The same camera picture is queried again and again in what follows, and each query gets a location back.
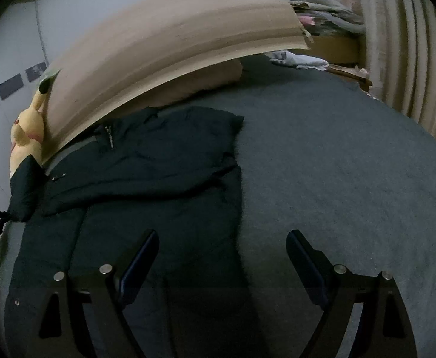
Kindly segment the dark navy padded jacket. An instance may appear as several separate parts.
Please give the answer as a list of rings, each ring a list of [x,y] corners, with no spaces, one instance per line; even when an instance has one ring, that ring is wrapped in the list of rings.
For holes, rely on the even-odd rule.
[[[24,357],[53,276],[132,261],[152,230],[159,253],[127,320],[148,357],[242,357],[253,338],[237,250],[242,217],[235,141],[243,119],[148,108],[99,126],[51,171],[26,158],[9,211],[24,223],[4,312]]]

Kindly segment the pile of clothes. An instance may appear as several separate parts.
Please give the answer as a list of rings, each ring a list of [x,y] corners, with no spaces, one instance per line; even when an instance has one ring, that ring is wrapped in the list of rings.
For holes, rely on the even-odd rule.
[[[313,36],[361,36],[366,33],[360,0],[289,0],[305,30]]]

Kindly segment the yellow plush toy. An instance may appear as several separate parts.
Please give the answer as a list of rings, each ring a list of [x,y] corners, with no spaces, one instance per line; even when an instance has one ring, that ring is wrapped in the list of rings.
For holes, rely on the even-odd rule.
[[[40,80],[30,105],[17,116],[11,126],[10,177],[29,156],[41,164],[42,143],[45,136],[45,121],[41,107],[50,97],[58,73],[59,70],[52,70]]]

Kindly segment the grey bed blanket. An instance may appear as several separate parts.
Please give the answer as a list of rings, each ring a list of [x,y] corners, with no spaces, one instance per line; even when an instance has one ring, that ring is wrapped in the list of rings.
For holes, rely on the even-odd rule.
[[[394,275],[419,357],[436,357],[436,140],[412,119],[356,85],[314,70],[243,60],[235,84],[154,108],[188,107],[243,119],[235,141],[242,217],[237,250],[249,292],[253,334],[242,357],[297,357],[316,328],[312,304],[286,237],[297,229],[330,262],[356,274]],[[45,171],[89,143],[99,121],[59,153]],[[8,350],[4,312],[24,223],[3,237],[18,251],[0,263],[0,351]]]

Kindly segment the beige upholstered headboard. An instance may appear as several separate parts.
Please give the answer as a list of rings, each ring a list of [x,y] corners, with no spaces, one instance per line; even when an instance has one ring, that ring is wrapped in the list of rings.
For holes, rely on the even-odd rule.
[[[49,66],[42,157],[166,82],[236,58],[306,49],[285,0],[143,0],[88,31]]]

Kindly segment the beige pleated curtain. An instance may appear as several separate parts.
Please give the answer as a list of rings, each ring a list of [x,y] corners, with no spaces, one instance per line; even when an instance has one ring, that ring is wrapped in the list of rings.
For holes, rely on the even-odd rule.
[[[430,0],[360,0],[374,95],[436,139],[436,8]]]

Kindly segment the white cloth on bed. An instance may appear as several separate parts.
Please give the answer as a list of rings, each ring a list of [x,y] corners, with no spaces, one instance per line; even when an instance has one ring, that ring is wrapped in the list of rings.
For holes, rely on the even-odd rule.
[[[264,53],[264,55],[269,57],[270,61],[278,66],[320,71],[325,71],[329,67],[329,62],[324,59],[295,54],[288,50]]]

